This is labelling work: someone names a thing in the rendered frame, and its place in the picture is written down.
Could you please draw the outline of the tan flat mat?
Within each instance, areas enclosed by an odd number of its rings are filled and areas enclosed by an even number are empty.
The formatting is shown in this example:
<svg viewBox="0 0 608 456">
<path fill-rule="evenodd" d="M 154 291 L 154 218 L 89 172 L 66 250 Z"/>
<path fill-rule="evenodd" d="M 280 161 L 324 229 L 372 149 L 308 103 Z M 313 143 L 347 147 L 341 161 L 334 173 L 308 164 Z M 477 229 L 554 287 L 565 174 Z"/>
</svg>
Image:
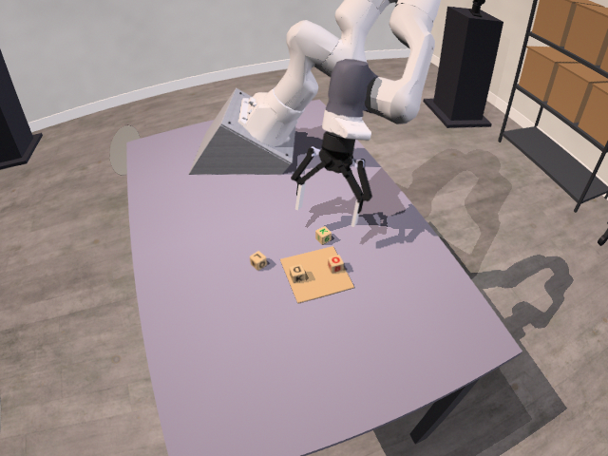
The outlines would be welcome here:
<svg viewBox="0 0 608 456">
<path fill-rule="evenodd" d="M 280 260 L 297 304 L 354 288 L 345 268 L 341 272 L 331 273 L 328 257 L 333 256 L 337 256 L 337 253 L 332 246 Z M 299 264 L 302 264 L 304 269 L 305 280 L 293 283 L 290 267 Z"/>
</svg>

